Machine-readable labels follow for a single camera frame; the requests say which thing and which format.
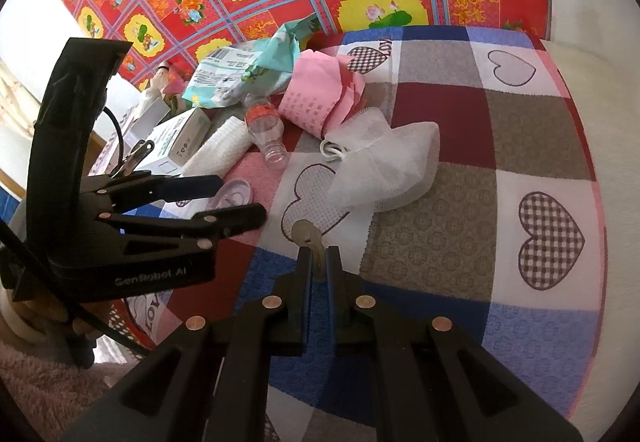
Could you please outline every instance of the maroon fabric square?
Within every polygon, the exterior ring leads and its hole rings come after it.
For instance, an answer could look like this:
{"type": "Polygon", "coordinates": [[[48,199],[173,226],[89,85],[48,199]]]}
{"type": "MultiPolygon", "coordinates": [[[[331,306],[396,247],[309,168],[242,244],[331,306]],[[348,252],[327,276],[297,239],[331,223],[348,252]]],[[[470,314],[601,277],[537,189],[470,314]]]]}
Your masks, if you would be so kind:
{"type": "Polygon", "coordinates": [[[482,88],[400,83],[391,127],[412,122],[440,127],[440,160],[495,169],[494,135],[482,88]]]}

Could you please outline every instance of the round plastic lid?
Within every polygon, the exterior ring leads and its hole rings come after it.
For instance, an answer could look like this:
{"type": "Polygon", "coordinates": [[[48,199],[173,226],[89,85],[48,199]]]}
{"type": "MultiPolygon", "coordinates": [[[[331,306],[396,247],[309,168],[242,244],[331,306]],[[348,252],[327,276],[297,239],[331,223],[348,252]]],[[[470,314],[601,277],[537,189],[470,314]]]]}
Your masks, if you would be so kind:
{"type": "Polygon", "coordinates": [[[251,186],[243,178],[234,178],[224,184],[212,198],[214,209],[245,206],[251,203],[251,186]]]}

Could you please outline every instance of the plastic bottle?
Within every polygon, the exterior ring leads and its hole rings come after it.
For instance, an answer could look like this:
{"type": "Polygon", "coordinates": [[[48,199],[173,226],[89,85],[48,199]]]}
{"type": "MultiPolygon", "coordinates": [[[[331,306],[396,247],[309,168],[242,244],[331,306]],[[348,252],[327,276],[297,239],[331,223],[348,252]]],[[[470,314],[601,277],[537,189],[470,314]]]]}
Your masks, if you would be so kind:
{"type": "Polygon", "coordinates": [[[264,96],[248,95],[244,99],[246,121],[249,133],[262,153],[262,160],[269,169],[284,170],[289,162],[289,153],[282,143],[284,124],[269,99],[264,96]]]}

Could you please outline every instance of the barcode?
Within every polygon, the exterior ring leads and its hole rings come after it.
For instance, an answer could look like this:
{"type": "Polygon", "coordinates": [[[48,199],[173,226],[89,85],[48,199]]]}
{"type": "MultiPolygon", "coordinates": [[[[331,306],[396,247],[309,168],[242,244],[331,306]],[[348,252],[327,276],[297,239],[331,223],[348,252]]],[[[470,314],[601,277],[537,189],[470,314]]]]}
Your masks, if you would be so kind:
{"type": "Polygon", "coordinates": [[[224,47],[220,47],[217,50],[214,50],[209,57],[213,57],[216,59],[222,59],[224,56],[226,56],[227,54],[229,54],[229,52],[231,52],[230,49],[228,48],[224,48],[224,47]]]}

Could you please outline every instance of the copper rivet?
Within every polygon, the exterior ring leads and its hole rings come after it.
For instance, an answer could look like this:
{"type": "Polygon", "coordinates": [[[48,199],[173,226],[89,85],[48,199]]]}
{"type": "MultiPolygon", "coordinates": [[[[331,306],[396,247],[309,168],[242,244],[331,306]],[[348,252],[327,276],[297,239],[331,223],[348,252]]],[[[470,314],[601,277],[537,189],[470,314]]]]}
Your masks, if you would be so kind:
{"type": "Polygon", "coordinates": [[[451,327],[453,326],[453,323],[448,317],[438,316],[433,318],[431,326],[433,326],[433,328],[438,332],[449,332],[449,330],[451,330],[451,327]]]}
{"type": "Polygon", "coordinates": [[[262,306],[265,308],[278,308],[282,305],[282,299],[279,296],[267,296],[262,300],[262,306]]]}
{"type": "Polygon", "coordinates": [[[373,296],[363,294],[356,298],[356,305],[360,308],[373,308],[376,305],[376,299],[373,296]]]}
{"type": "Polygon", "coordinates": [[[208,248],[213,247],[213,243],[211,243],[211,240],[208,240],[207,238],[200,238],[197,241],[198,247],[200,247],[203,250],[207,250],[208,248]]]}
{"type": "Polygon", "coordinates": [[[207,320],[202,316],[191,316],[184,323],[189,330],[202,330],[207,320]]]}

